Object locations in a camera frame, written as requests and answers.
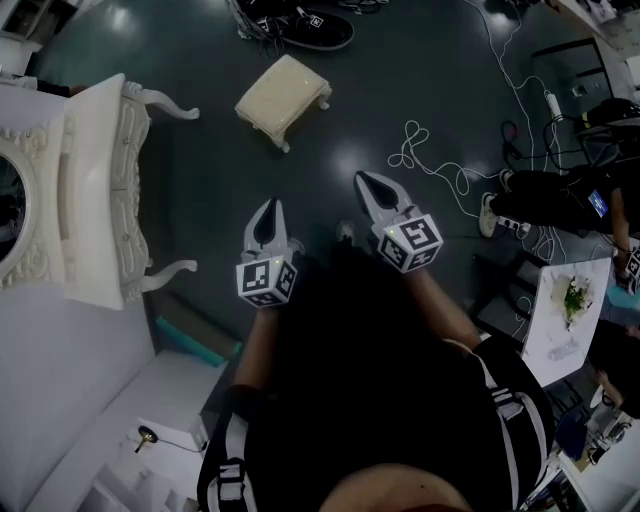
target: white box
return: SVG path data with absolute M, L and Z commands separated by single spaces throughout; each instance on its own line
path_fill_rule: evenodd
M 378 252 L 405 273 L 431 263 L 442 243 L 431 215 L 423 215 L 383 228 Z
M 238 295 L 257 308 L 286 304 L 297 275 L 284 256 L 238 265 Z

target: shoe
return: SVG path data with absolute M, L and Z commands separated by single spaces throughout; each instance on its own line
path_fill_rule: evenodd
M 502 169 L 500 171 L 498 179 L 500 180 L 500 184 L 502 185 L 502 188 L 505 192 L 511 192 L 511 189 L 509 188 L 509 185 L 507 185 L 507 182 L 509 178 L 511 178 L 511 176 L 513 176 L 514 174 L 515 172 L 510 171 L 509 169 Z
M 495 194 L 486 192 L 482 195 L 482 202 L 480 203 L 480 218 L 478 219 L 478 225 L 480 227 L 480 233 L 485 238 L 491 238 L 496 230 L 498 224 L 498 216 L 493 213 L 491 209 L 491 200 L 496 197 Z
M 338 238 L 338 242 L 346 239 L 353 245 L 353 240 L 355 239 L 355 225 L 353 222 L 350 220 L 340 221 L 338 229 L 336 229 L 336 237 Z
M 298 7 L 295 14 L 280 20 L 286 20 L 278 24 L 282 40 L 302 48 L 334 51 L 353 40 L 353 25 L 336 14 Z
M 333 51 L 353 39 L 345 18 L 317 9 L 302 9 L 291 0 L 231 0 L 238 27 L 247 36 L 278 40 L 311 50 Z

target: electrical socket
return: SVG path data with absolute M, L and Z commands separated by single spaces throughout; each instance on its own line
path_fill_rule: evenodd
M 507 217 L 498 217 L 498 224 L 504 226 L 505 228 L 513 229 L 514 231 L 522 231 L 523 233 L 528 233 L 531 229 L 531 224 L 528 222 L 518 222 L 517 220 L 509 219 Z

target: green herb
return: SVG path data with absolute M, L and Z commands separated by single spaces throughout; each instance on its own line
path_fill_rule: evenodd
M 575 286 L 575 278 L 569 283 L 567 294 L 564 297 L 564 307 L 567 310 L 567 320 L 571 322 L 571 317 L 584 308 L 586 290 Z

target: white wall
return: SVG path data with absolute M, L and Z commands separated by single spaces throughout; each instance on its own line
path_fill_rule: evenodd
M 565 464 L 596 512 L 619 512 L 640 490 L 640 422 L 606 453 L 597 466 L 580 473 Z
M 141 301 L 111 311 L 57 283 L 0 291 L 0 502 L 23 510 L 53 467 L 154 356 Z

